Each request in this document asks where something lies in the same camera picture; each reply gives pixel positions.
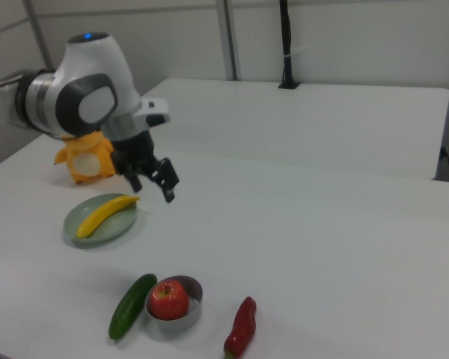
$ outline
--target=red pepper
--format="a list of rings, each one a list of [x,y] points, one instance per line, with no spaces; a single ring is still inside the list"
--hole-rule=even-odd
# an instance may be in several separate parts
[[[255,314],[256,302],[246,297],[234,318],[233,330],[224,342],[225,359],[237,359],[245,351],[256,331]]]

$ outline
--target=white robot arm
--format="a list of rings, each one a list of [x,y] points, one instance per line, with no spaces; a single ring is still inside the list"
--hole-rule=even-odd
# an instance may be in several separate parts
[[[153,154],[149,128],[170,120],[163,99],[142,99],[113,37],[72,37],[55,72],[28,72],[0,82],[0,123],[35,129],[54,138],[81,137],[101,130],[113,144],[118,174],[141,190],[147,176],[174,198],[178,177],[169,159]]]

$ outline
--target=apple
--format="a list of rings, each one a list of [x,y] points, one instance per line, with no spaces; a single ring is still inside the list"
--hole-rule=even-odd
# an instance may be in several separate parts
[[[164,280],[151,292],[150,309],[161,320],[182,318],[188,312],[188,294],[177,280]]]

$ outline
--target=banana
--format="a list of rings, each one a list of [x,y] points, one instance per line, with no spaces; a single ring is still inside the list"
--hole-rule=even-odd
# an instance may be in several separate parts
[[[76,230],[76,238],[83,239],[87,238],[92,232],[101,225],[101,223],[106,220],[110,215],[116,213],[120,209],[128,206],[130,203],[139,200],[138,196],[119,196],[109,200],[97,209],[95,209],[83,222],[79,225]]]

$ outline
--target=orange plastic object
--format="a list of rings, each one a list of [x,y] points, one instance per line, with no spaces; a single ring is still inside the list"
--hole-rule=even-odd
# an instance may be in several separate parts
[[[110,153],[112,143],[100,131],[89,135],[63,139],[65,147],[55,156],[55,164],[67,163],[75,183],[82,183],[92,177],[111,177],[115,174]]]

